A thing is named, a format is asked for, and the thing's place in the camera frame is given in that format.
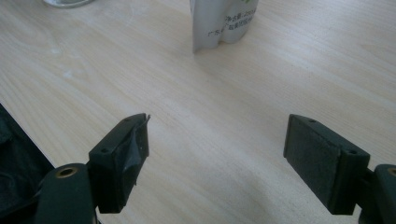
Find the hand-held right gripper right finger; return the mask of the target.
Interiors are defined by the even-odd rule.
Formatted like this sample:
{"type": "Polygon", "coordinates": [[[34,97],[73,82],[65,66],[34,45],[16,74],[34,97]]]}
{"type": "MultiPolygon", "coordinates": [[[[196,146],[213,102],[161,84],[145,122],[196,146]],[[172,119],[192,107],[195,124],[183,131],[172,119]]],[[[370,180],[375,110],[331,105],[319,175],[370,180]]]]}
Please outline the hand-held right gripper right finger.
{"type": "Polygon", "coordinates": [[[322,123],[289,116],[284,158],[333,215],[350,215],[370,155],[322,123]]]}

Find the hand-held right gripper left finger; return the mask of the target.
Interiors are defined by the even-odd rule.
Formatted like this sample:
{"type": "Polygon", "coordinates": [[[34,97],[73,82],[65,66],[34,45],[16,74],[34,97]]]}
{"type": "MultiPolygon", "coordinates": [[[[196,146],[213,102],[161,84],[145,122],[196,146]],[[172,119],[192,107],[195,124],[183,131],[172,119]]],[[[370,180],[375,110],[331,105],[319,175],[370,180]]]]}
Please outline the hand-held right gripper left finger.
{"type": "Polygon", "coordinates": [[[92,192],[102,214],[117,214],[127,204],[149,156],[148,122],[145,113],[121,120],[90,151],[92,192]]]}

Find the blue white milk carton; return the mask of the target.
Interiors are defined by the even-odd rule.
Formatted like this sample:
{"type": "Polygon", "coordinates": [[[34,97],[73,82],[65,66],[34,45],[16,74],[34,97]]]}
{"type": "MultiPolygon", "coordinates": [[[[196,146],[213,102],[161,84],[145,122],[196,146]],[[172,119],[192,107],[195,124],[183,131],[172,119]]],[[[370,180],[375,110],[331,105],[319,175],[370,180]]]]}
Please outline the blue white milk carton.
{"type": "Polygon", "coordinates": [[[190,0],[192,50],[235,43],[248,31],[259,0],[190,0]]]}

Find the clear jar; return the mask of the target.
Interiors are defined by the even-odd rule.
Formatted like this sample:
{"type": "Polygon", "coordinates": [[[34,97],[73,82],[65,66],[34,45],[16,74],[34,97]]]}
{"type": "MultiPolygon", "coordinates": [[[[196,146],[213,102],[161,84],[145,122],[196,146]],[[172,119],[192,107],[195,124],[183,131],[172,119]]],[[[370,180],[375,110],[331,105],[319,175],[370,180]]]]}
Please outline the clear jar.
{"type": "Polygon", "coordinates": [[[93,0],[42,0],[46,5],[56,8],[82,7],[93,0]]]}

